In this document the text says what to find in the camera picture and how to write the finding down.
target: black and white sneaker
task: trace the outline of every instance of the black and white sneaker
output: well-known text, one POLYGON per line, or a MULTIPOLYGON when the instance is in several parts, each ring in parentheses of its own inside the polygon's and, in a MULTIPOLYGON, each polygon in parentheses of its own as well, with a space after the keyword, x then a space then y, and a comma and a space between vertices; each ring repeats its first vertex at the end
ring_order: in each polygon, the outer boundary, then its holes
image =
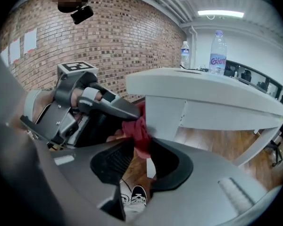
POLYGON ((132 190, 131 205, 147 205, 147 194, 142 186, 135 186, 132 190))

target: wooden floor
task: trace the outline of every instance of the wooden floor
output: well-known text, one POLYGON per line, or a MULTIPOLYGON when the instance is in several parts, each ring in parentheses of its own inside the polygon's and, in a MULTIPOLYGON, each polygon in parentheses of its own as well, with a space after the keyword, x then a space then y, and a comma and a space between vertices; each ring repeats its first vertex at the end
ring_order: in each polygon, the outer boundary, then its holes
MULTIPOLYGON (((240 156, 256 139, 253 131, 215 131, 179 128, 175 141, 223 156, 229 161, 240 156)), ((257 179, 269 191, 283 181, 283 162, 272 168, 271 151, 262 150, 248 163, 240 166, 248 175, 257 179)), ((151 179, 147 178, 146 160, 136 155, 123 180, 132 189, 141 185, 149 194, 151 179)))

